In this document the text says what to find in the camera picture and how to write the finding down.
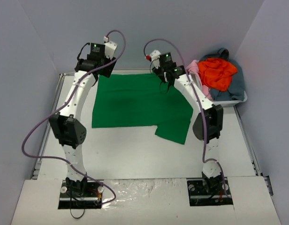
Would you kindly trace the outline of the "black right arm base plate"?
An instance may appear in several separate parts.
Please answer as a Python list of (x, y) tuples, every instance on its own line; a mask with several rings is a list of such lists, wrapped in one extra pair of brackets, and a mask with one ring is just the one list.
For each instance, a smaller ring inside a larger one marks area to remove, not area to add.
[(220, 179), (210, 188), (204, 179), (187, 179), (187, 188), (191, 207), (233, 205), (227, 178), (225, 183)]

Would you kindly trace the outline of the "green t shirt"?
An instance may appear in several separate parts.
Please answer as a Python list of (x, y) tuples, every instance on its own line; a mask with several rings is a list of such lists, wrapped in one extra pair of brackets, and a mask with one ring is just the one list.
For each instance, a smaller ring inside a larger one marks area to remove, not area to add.
[(101, 76), (92, 128), (156, 126), (155, 135), (185, 144), (193, 108), (174, 87), (153, 74)]

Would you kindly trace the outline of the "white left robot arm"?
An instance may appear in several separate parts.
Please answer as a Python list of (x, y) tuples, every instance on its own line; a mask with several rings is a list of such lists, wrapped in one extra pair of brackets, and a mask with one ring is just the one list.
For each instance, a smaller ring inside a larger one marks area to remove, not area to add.
[(66, 186), (78, 196), (87, 194), (89, 190), (82, 154), (82, 144), (87, 134), (86, 127), (80, 122), (82, 108), (91, 87), (98, 81), (99, 75), (110, 77), (115, 64), (112, 63), (88, 76), (84, 74), (114, 60), (114, 53), (117, 49), (117, 44), (112, 41), (88, 45), (90, 53), (86, 59), (77, 58), (74, 81), (66, 98), (65, 107), (49, 118), (53, 134), (64, 150), (65, 159), (69, 161)]

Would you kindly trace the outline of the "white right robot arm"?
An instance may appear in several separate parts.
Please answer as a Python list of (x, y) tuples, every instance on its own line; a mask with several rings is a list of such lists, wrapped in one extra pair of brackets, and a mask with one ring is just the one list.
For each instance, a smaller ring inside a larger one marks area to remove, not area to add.
[(219, 166), (219, 138), (223, 124), (223, 108), (207, 99), (184, 66), (172, 60), (171, 53), (154, 50), (146, 58), (154, 65), (153, 72), (168, 87), (174, 87), (193, 108), (192, 131), (203, 142), (202, 187), (209, 194), (219, 189), (222, 168)]

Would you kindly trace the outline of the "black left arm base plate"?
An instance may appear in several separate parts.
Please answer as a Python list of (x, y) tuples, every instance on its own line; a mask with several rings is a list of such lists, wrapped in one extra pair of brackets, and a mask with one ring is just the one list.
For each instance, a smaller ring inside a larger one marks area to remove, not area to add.
[(58, 209), (101, 209), (104, 187), (100, 184), (89, 181), (83, 194), (70, 190), (66, 181), (62, 181)]

